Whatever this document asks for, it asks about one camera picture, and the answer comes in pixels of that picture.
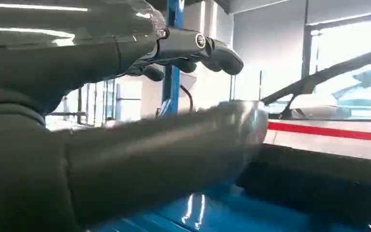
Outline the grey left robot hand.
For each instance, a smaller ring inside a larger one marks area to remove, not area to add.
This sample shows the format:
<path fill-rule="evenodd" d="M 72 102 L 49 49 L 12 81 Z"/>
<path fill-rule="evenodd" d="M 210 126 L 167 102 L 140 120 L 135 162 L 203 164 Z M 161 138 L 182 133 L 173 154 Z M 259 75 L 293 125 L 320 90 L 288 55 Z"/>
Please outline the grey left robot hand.
<path fill-rule="evenodd" d="M 268 127 L 259 101 L 115 127 L 51 131 L 85 84 L 153 64 L 243 69 L 226 44 L 144 0 L 0 0 L 0 232 L 83 232 L 237 178 Z"/>

